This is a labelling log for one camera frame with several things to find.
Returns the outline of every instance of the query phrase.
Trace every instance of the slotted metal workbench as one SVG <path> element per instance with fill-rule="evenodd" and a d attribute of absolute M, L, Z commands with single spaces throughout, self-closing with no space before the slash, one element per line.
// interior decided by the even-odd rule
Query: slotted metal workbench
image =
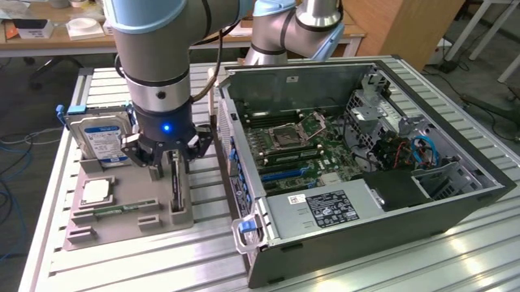
<path fill-rule="evenodd" d="M 435 110 L 516 182 L 520 158 L 459 109 L 409 65 L 381 57 Z M 206 85 L 213 64 L 192 66 L 192 93 Z M 407 114 L 415 105 L 392 95 Z M 122 104 L 130 98 L 114 69 L 78 79 L 73 105 Z M 209 122 L 208 99 L 194 105 Z M 20 291 L 249 291 L 216 150 L 192 164 L 196 226 L 94 248 L 62 250 L 81 169 L 81 151 L 63 132 Z M 257 291 L 494 291 L 520 287 L 520 190 L 479 210 L 445 234 L 403 245 Z"/>

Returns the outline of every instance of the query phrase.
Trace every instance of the gray parts tray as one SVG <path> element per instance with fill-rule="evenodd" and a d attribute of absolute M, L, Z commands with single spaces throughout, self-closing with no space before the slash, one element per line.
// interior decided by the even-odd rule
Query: gray parts tray
<path fill-rule="evenodd" d="M 185 200 L 183 212 L 171 212 L 171 165 L 165 164 L 163 169 L 165 177 L 158 181 L 151 180 L 149 168 L 131 165 L 90 174 L 81 169 L 65 250 L 193 227 L 192 200 Z M 181 175 L 179 179 L 183 179 L 181 185 L 186 186 L 183 193 L 190 193 L 188 175 Z M 107 197 L 98 203 L 82 205 L 86 183 L 98 180 L 111 184 Z"/>

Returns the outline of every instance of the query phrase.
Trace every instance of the blue hard drive label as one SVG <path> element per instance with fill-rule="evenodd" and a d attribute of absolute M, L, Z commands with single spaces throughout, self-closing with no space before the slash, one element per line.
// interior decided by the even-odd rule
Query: blue hard drive label
<path fill-rule="evenodd" d="M 101 162 L 122 162 L 129 157 L 122 152 L 122 129 L 118 126 L 85 129 L 90 147 Z"/>

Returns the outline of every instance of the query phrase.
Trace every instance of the blue led light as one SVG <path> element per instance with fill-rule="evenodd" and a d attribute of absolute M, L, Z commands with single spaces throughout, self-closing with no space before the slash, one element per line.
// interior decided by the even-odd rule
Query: blue led light
<path fill-rule="evenodd" d="M 166 123 L 166 124 L 163 125 L 163 131 L 165 131 L 166 133 L 170 133 L 171 130 L 173 130 L 173 126 L 171 126 L 170 124 Z"/>

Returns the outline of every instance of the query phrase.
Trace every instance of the motherboard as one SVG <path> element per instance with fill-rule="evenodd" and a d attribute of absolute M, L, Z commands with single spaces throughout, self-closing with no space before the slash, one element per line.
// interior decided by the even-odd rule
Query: motherboard
<path fill-rule="evenodd" d="M 343 183 L 363 170 L 339 129 L 319 111 L 246 116 L 246 138 L 268 196 Z"/>

